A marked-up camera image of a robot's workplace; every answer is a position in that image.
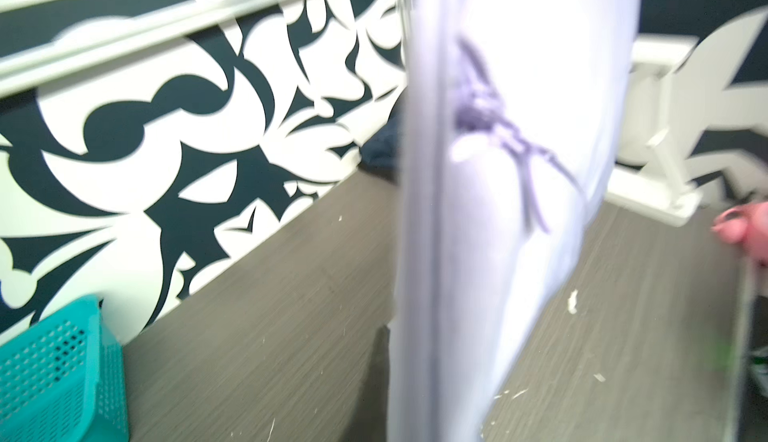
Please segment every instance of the basket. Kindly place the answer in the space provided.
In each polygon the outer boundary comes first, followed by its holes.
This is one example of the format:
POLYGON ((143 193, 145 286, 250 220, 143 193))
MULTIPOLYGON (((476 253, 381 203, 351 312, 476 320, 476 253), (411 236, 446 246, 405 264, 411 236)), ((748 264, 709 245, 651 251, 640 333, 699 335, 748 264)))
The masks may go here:
POLYGON ((1 442, 127 442, 123 355, 87 296, 0 347, 1 442))

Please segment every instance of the gray wood surface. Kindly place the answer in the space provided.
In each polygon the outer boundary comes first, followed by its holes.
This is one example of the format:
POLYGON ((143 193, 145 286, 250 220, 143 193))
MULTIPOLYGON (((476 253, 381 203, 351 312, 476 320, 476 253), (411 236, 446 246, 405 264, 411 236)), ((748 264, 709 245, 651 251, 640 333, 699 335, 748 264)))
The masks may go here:
MULTIPOLYGON (((126 346, 131 440, 383 441, 396 193, 355 174, 126 346)), ((738 257, 712 216, 604 206, 483 437, 721 440, 738 257)))

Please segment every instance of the wallpaper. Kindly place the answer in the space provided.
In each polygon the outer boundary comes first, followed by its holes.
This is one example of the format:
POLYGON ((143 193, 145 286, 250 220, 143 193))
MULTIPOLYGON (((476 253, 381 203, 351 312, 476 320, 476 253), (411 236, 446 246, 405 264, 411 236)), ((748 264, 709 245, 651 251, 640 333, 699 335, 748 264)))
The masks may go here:
MULTIPOLYGON (((641 3, 641 33, 700 39, 674 76, 670 130, 707 204, 768 196, 767 23, 768 0, 641 3)), ((628 104, 646 103, 644 91, 650 89, 635 84, 628 104)), ((660 173, 639 145, 623 146, 618 160, 641 172, 660 173)))
MULTIPOLYGON (((1 13, 0 55, 181 1, 1 13)), ((406 83, 395 2, 296 0, 0 101, 0 343, 95 293, 125 344, 346 178, 406 83)))

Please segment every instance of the pink toy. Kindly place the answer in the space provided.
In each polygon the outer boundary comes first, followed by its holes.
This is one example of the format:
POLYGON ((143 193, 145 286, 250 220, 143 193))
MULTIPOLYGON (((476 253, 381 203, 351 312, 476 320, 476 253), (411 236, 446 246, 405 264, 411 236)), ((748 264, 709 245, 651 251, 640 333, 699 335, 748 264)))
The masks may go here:
POLYGON ((712 225, 723 242, 742 244, 752 259, 768 264, 768 202, 729 208, 712 225))

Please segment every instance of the purple drawstring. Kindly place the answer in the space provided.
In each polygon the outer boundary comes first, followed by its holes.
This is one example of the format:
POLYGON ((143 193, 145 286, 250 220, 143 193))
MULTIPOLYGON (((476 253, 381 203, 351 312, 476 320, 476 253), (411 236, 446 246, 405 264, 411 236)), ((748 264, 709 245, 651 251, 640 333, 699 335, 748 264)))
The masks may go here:
POLYGON ((456 107, 458 129, 462 132, 486 132, 512 156, 520 168, 523 210, 528 227, 531 228, 532 221, 535 220, 544 232, 549 233, 549 226, 544 222, 542 210, 534 192, 532 158, 534 156, 543 158, 580 193, 581 187, 552 150, 526 140, 520 128, 504 117, 504 101, 491 83, 479 54, 466 40, 458 42, 458 59, 459 82, 456 107))

